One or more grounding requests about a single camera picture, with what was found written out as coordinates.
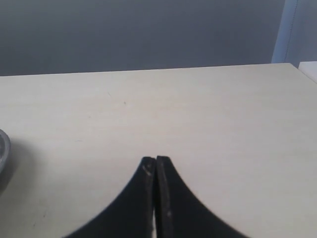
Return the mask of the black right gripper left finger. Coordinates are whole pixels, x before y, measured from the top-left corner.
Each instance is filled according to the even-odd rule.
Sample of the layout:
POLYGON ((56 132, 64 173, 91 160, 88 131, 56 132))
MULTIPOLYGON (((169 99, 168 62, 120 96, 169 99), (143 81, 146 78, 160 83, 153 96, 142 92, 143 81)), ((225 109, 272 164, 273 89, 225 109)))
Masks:
POLYGON ((68 238, 151 238, 156 159, 143 157, 129 183, 99 215, 68 238))

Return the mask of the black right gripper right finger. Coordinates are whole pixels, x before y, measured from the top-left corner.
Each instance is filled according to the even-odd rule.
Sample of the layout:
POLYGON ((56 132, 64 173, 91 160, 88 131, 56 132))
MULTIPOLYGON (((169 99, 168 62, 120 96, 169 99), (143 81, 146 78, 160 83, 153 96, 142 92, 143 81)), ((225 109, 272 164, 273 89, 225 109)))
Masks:
POLYGON ((156 163, 156 229, 158 238, 245 237, 191 192, 166 156, 156 163))

